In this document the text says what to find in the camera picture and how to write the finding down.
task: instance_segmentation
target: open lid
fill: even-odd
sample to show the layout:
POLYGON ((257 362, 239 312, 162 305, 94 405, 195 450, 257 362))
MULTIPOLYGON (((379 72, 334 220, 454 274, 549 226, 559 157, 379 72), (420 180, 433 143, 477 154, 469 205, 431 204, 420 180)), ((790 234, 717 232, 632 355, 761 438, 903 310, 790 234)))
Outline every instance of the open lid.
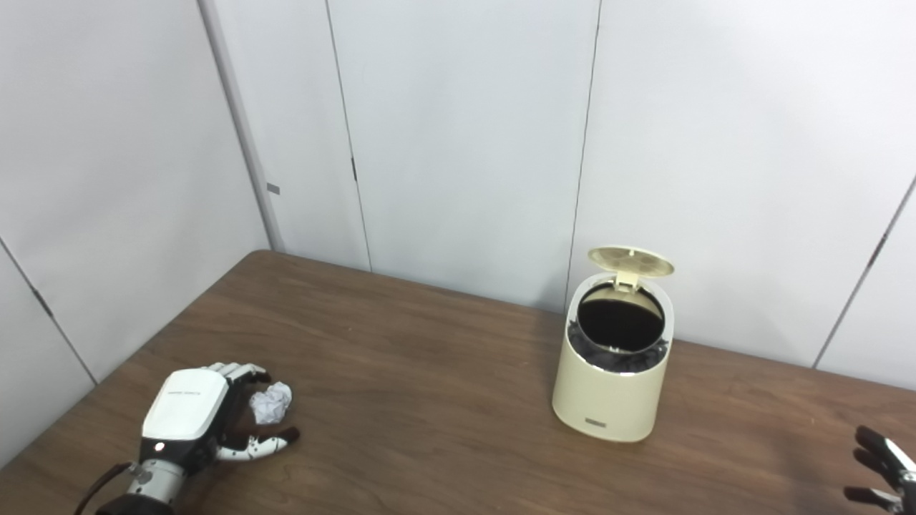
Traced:
POLYGON ((596 247, 588 258, 605 270, 617 272, 615 290, 636 291, 639 277, 664 277, 674 272, 668 259, 636 247, 596 247))

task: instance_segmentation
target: brown table surface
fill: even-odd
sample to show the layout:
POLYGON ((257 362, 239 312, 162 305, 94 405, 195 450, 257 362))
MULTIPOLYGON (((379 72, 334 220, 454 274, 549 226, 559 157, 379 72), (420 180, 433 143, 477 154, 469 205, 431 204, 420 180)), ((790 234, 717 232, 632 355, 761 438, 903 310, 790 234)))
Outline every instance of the brown table surface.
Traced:
POLYGON ((165 377, 216 361, 291 385, 303 436, 200 473, 179 513, 874 514, 842 496, 880 485, 855 427, 916 454, 916 393, 682 342, 655 432, 595 440, 551 410, 561 335, 555 313, 256 252, 0 471, 0 513, 72 512, 136 459, 165 377))

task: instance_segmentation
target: white paper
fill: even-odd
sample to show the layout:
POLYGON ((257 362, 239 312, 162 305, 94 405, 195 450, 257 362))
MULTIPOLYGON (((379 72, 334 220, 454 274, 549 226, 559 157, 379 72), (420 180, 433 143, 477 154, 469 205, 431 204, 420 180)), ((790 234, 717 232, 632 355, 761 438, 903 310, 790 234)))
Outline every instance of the white paper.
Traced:
POLYGON ((292 389, 277 382, 267 387, 267 390, 252 395, 248 404, 255 413, 255 422, 266 425, 282 421, 291 402, 292 389))

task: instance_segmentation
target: cream trash can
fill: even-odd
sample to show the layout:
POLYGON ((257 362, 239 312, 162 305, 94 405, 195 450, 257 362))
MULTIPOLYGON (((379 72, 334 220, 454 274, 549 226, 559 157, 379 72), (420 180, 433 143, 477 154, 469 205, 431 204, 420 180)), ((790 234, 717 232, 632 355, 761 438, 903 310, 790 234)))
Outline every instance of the cream trash can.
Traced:
POLYGON ((670 275, 674 266, 633 247, 593 248, 588 257, 607 271, 572 296, 553 410, 582 433, 638 442, 655 425, 674 335, 671 300, 643 278, 670 275))

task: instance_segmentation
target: white robotic hand cover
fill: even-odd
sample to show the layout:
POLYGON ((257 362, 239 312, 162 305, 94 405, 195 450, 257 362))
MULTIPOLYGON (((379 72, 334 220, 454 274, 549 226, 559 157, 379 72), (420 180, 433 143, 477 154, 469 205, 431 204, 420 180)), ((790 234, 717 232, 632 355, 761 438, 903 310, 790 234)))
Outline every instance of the white robotic hand cover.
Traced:
POLYGON ((196 440, 210 427, 229 391, 226 377, 209 368, 172 372, 143 421, 143 437, 196 440))

